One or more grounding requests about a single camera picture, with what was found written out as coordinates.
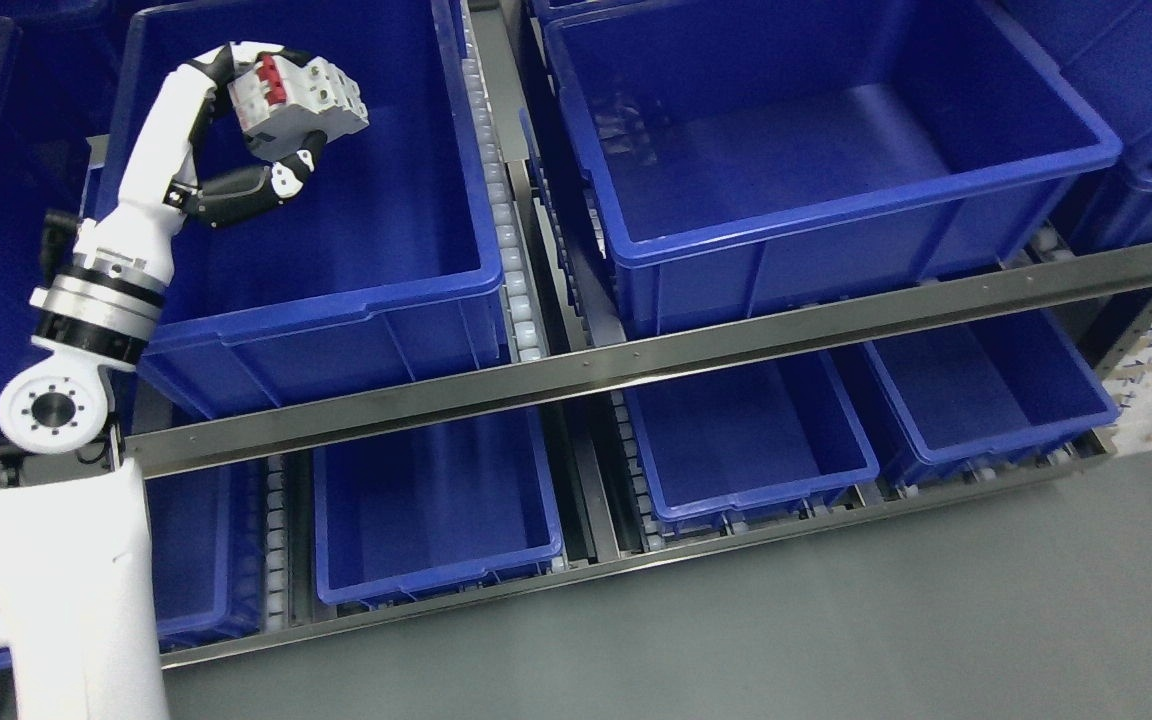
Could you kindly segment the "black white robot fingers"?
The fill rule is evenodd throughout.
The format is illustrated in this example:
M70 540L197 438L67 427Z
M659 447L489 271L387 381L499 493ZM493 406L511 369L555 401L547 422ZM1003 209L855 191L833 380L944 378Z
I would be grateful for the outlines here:
M187 61L185 68L200 77L191 131L202 131L228 111L242 131L317 128L317 58L306 51L229 41Z

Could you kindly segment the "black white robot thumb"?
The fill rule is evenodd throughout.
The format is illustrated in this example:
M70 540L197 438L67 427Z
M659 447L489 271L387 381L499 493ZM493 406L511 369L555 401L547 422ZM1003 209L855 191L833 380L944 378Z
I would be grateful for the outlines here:
M268 165L251 165L180 188L180 210L197 222L220 229L243 223L296 199L317 169L328 143L326 132L306 132L291 154Z

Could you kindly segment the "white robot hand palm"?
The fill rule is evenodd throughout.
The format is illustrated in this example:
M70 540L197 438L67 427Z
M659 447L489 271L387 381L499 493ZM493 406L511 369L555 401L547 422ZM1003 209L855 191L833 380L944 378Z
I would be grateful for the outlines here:
M192 65L179 65L165 77L128 156L115 209L81 228L78 255L84 263L173 262L172 238L184 215L164 199L192 158L189 137L215 88Z

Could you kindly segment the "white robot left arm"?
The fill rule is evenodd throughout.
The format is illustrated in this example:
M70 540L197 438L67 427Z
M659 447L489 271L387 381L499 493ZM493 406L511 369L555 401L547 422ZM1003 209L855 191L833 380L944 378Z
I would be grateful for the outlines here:
M225 41L166 73L113 206L69 223L31 304L46 351L0 393L0 650L20 719L166 719L146 480L119 435L132 373L189 220L244 222L296 199L329 142L369 122L329 61Z

